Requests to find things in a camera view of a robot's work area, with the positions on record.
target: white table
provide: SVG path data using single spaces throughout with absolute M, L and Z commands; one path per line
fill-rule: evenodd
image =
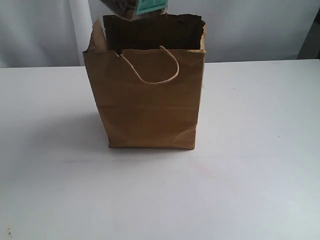
M 320 239 L 318 60 L 207 64 L 195 150 L 107 145 L 84 67 L 0 69 L 0 239 Z

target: food bag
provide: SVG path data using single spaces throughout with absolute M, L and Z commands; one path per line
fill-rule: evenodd
M 101 0 L 118 17 L 134 21 L 167 12 L 168 0 Z
M 83 53 L 113 148 L 194 149 L 205 61 L 200 16 L 104 16 Z

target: kraft paper bag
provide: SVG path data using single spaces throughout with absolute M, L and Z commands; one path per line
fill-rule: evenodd
M 194 149 L 205 61 L 195 15 L 104 16 L 83 53 L 112 148 Z

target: teal label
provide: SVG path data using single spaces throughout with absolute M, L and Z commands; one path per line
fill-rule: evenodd
M 145 14 L 167 7 L 168 0 L 139 0 L 136 14 Z

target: brown paper bag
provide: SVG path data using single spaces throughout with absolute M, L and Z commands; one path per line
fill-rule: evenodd
M 107 40 L 97 20 L 83 57 L 109 147 L 194 149 L 206 53 L 201 17 L 105 16 L 104 25 Z

